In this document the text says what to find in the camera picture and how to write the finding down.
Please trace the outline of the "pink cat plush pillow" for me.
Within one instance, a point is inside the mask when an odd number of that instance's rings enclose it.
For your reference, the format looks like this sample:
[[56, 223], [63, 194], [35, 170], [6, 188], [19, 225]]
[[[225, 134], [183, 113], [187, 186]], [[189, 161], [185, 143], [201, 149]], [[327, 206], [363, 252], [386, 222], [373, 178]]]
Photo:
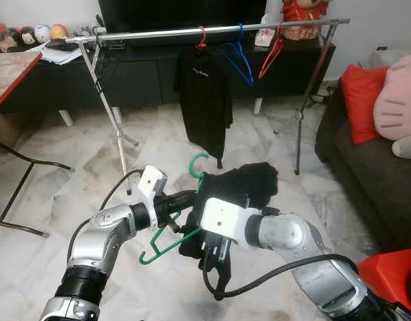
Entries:
[[411, 159], [411, 55], [386, 71], [384, 88], [374, 104], [374, 126], [392, 142], [398, 158]]

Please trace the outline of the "red laughing Buddha statue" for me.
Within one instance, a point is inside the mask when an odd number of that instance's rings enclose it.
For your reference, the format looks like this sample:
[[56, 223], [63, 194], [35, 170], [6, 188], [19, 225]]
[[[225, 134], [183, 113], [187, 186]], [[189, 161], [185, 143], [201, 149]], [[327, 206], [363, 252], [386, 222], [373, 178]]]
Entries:
[[[282, 15], [284, 22], [313, 21], [327, 15], [331, 0], [282, 0]], [[318, 25], [290, 25], [281, 27], [279, 33], [288, 40], [300, 41], [315, 39], [320, 27]]]

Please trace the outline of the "green plastic hanger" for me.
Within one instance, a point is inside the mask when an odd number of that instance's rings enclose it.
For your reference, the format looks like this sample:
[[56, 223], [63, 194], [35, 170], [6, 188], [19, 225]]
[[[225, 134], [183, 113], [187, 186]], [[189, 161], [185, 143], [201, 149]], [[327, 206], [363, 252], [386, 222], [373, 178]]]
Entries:
[[[197, 179], [197, 186], [201, 187], [202, 185], [202, 180], [203, 177], [205, 177], [206, 172], [200, 172], [197, 173], [195, 171], [195, 162], [198, 158], [209, 158], [209, 154], [205, 152], [200, 152], [194, 155], [189, 163], [188, 163], [188, 174]], [[151, 237], [149, 241], [149, 245], [151, 249], [154, 252], [154, 255], [150, 257], [150, 259], [146, 259], [146, 251], [142, 251], [142, 253], [139, 255], [138, 262], [141, 263], [141, 265], [150, 265], [150, 263], [154, 262], [154, 260], [159, 259], [159, 257], [162, 257], [162, 255], [169, 253], [169, 251], [172, 251], [172, 249], [178, 247], [181, 245], [184, 241], [187, 241], [187, 239], [192, 239], [193, 236], [199, 235], [201, 233], [202, 229], [201, 227], [196, 227], [192, 232], [187, 233], [187, 235], [183, 236], [182, 238], [178, 239], [178, 241], [175, 241], [174, 243], [171, 243], [168, 247], [164, 249], [159, 249], [158, 245], [156, 244], [157, 239], [163, 234], [164, 230], [168, 227], [168, 224], [164, 224], [160, 227], [157, 227], [154, 230], [154, 235]]]

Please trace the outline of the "blue plastic hanger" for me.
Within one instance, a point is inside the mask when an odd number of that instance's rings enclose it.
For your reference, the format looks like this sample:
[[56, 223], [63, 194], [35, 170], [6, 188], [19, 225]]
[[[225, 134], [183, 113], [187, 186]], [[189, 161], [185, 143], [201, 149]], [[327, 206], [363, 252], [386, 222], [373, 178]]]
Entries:
[[239, 36], [233, 43], [224, 43], [221, 46], [221, 55], [235, 69], [242, 81], [248, 86], [254, 84], [252, 68], [245, 55], [242, 40], [244, 37], [244, 25], [239, 23]]

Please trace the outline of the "black plastic hanger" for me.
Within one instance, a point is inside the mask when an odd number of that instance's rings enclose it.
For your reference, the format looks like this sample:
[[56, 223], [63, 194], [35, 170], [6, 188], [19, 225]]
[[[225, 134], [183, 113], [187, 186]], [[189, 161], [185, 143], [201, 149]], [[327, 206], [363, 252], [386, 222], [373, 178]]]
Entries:
[[99, 94], [104, 91], [102, 86], [107, 85], [113, 79], [114, 73], [120, 65], [118, 53], [124, 51], [125, 48], [123, 40], [102, 41], [100, 36], [100, 33], [96, 34], [96, 51], [101, 49], [104, 55], [98, 56], [94, 60], [96, 62], [96, 77], [98, 77], [95, 86]]

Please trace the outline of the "black t-shirt small white print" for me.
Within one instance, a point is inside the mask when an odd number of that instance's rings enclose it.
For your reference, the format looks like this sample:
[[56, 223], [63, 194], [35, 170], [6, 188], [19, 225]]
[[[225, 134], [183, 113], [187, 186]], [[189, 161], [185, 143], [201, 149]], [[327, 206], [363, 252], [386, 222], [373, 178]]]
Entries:
[[231, 91], [229, 79], [207, 49], [187, 47], [178, 53], [174, 91], [186, 137], [222, 169], [226, 133], [233, 123]]

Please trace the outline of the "red cushion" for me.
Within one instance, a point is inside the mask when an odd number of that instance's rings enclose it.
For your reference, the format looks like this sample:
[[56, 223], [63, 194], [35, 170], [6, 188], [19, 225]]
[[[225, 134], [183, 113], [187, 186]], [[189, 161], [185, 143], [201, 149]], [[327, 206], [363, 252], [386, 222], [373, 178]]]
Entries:
[[361, 68], [351, 64], [340, 79], [355, 146], [379, 137], [374, 126], [374, 104], [387, 73], [388, 67]]

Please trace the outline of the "marble pattern folding table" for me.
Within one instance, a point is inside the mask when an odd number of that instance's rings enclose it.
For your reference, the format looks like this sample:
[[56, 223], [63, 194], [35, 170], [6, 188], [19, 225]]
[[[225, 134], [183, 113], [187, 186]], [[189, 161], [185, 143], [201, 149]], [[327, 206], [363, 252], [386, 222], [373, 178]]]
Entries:
[[[25, 52], [15, 52], [15, 53], [0, 53], [0, 105], [9, 97], [10, 93], [15, 89], [19, 83], [22, 82], [26, 74], [28, 74], [32, 68], [35, 67], [37, 62], [42, 58], [42, 54], [38, 51], [25, 51]], [[3, 209], [3, 212], [0, 214], [0, 226], [9, 227], [10, 229], [19, 230], [26, 233], [33, 233], [43, 238], [49, 236], [48, 233], [42, 232], [32, 227], [22, 226], [21, 224], [13, 224], [5, 221], [5, 217], [9, 214], [9, 210], [13, 202], [15, 202], [19, 192], [21, 192], [22, 186], [24, 186], [26, 179], [31, 174], [32, 169], [35, 165], [47, 165], [55, 166], [61, 169], [67, 169], [67, 171], [73, 172], [74, 169], [64, 165], [63, 163], [57, 163], [52, 161], [37, 160], [34, 158], [29, 158], [16, 152], [13, 148], [6, 146], [3, 142], [0, 142], [0, 147], [3, 148], [5, 152], [12, 154], [15, 158], [19, 158], [22, 161], [29, 163], [28, 167], [25, 170], [24, 175], [19, 181], [18, 186], [13, 191], [10, 196], [10, 200], [7, 203], [6, 207]]]

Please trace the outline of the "red plastic hanger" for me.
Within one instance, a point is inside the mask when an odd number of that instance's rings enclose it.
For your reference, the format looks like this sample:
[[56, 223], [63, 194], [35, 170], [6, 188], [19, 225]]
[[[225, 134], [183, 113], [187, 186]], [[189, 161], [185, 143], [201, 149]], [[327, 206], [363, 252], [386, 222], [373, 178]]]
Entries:
[[269, 53], [267, 53], [267, 56], [264, 59], [263, 64], [261, 64], [261, 70], [258, 73], [259, 80], [262, 80], [263, 77], [266, 76], [267, 70], [271, 68], [273, 62], [275, 62], [275, 59], [278, 58], [279, 53], [281, 53], [284, 47], [283, 40], [281, 39], [282, 25], [282, 22], [279, 22], [277, 24], [275, 34], [273, 34], [273, 39], [271, 42], [271, 49], [269, 50]]

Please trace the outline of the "black white round figurine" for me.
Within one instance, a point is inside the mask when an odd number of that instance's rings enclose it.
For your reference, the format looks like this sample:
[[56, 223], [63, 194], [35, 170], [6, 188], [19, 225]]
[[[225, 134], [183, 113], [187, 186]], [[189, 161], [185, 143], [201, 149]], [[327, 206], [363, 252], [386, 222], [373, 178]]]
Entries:
[[19, 30], [17, 34], [18, 44], [21, 47], [32, 48], [38, 45], [35, 30], [30, 25], [26, 25]]

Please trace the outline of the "white papers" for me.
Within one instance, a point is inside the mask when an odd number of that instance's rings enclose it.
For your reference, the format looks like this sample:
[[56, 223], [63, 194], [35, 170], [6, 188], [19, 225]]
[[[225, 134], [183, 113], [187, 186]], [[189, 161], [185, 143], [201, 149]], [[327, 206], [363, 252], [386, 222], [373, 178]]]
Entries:
[[82, 56], [82, 51], [79, 47], [71, 49], [71, 51], [62, 51], [61, 49], [52, 49], [44, 46], [41, 49], [42, 59], [47, 62], [53, 62], [57, 65], [64, 65]]

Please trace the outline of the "dark knitted sweater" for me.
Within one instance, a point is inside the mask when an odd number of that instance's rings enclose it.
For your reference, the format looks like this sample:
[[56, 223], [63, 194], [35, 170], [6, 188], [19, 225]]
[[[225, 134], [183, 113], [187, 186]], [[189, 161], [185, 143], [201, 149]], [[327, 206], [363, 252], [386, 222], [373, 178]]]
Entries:
[[260, 210], [269, 204], [277, 193], [276, 168], [269, 163], [247, 163], [223, 174], [206, 174], [196, 192], [192, 211], [182, 227], [187, 237], [178, 248], [180, 255], [202, 259], [203, 242], [206, 231], [199, 231], [190, 237], [190, 233], [199, 229], [202, 212], [208, 199], [215, 197], [242, 207]]

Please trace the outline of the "pink plastic hanger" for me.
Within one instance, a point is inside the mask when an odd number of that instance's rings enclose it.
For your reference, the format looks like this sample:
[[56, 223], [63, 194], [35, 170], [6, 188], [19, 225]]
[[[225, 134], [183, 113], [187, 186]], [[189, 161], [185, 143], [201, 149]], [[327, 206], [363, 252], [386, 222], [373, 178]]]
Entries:
[[197, 51], [202, 51], [205, 47], [207, 47], [207, 34], [208, 33], [202, 25], [200, 25], [198, 28], [201, 31], [201, 39], [195, 45], [195, 49]]

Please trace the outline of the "silver metal clothes rack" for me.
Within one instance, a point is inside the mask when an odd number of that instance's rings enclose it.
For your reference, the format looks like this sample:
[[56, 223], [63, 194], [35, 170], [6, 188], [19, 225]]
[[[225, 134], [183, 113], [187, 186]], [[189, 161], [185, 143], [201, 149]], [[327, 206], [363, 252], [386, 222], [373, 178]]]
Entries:
[[104, 35], [89, 35], [80, 37], [65, 37], [64, 41], [66, 43], [76, 43], [81, 51], [81, 56], [85, 61], [88, 73], [92, 77], [92, 83], [95, 88], [98, 97], [104, 107], [108, 119], [110, 119], [111, 125], [114, 128], [114, 136], [116, 137], [116, 146], [118, 147], [118, 153], [120, 156], [120, 164], [122, 165], [122, 173], [128, 172], [128, 162], [126, 162], [126, 155], [124, 152], [123, 140], [127, 140], [138, 146], [138, 141], [134, 140], [129, 136], [124, 134], [122, 128], [122, 117], [120, 116], [119, 110], [111, 107], [108, 103], [105, 89], [102, 85], [101, 80], [98, 79], [96, 75], [96, 64], [99, 62], [100, 56], [100, 45], [104, 41], [125, 41], [133, 39], [165, 39], [165, 37], [181, 37], [186, 35], [201, 35], [201, 41], [204, 42], [208, 34], [212, 33], [233, 33], [238, 31], [242, 33], [243, 31], [257, 31], [261, 29], [279, 29], [285, 27], [308, 27], [308, 25], [327, 25], [327, 33], [324, 36], [321, 45], [321, 54], [317, 59], [315, 68], [313, 70], [312, 76], [310, 76], [309, 82], [304, 89], [304, 101], [299, 109], [295, 112], [295, 118], [299, 123], [299, 128], [297, 129], [297, 134], [302, 132], [302, 123], [304, 117], [304, 109], [307, 101], [310, 98], [311, 91], [314, 89], [315, 78], [321, 73], [324, 64], [325, 56], [329, 52], [331, 47], [331, 39], [333, 39], [336, 34], [336, 29], [339, 25], [349, 24], [351, 22], [350, 18], [335, 18], [335, 19], [312, 19], [312, 21], [280, 21], [279, 23], [258, 23], [252, 25], [244, 25], [242, 23], [238, 25], [221, 25], [220, 27], [199, 27], [199, 28], [187, 28], [187, 29], [169, 29], [160, 31], [135, 31], [135, 33], [108, 33]]

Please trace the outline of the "black flat television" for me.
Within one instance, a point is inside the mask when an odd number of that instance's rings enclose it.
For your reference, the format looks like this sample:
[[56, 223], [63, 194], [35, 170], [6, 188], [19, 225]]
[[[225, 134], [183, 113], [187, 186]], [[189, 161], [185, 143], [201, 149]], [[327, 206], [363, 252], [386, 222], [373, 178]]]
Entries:
[[110, 33], [254, 24], [267, 0], [98, 0]]

